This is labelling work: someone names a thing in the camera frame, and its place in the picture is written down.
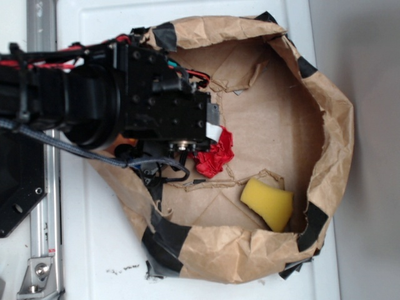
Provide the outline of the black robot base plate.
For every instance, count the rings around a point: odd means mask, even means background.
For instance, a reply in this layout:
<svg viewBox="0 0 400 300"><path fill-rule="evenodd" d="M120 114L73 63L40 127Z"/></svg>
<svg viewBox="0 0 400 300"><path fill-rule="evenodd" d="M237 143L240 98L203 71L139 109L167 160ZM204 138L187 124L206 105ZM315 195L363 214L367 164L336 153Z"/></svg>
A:
<svg viewBox="0 0 400 300"><path fill-rule="evenodd" d="M44 146L1 133L1 237L8 237L46 195Z"/></svg>

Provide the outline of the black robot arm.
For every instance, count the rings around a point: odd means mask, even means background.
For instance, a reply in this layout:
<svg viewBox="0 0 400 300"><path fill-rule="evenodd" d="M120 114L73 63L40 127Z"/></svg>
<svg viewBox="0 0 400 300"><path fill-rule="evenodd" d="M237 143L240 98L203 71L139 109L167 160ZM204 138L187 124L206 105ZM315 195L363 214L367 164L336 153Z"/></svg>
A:
<svg viewBox="0 0 400 300"><path fill-rule="evenodd" d="M207 151L219 141L219 108L193 75L131 42L76 44L56 52L10 46L1 56L1 117L16 127L57 129L84 149L118 136Z"/></svg>

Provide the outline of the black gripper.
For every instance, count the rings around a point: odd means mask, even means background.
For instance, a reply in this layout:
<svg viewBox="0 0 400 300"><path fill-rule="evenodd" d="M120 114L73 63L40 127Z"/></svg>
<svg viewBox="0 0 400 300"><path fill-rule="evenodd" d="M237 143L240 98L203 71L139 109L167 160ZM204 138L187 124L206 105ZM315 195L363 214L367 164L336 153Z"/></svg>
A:
<svg viewBox="0 0 400 300"><path fill-rule="evenodd" d="M176 72L163 53L136 46L126 49L124 135L209 150L210 140L221 136L219 106L210 103L209 93Z"/></svg>

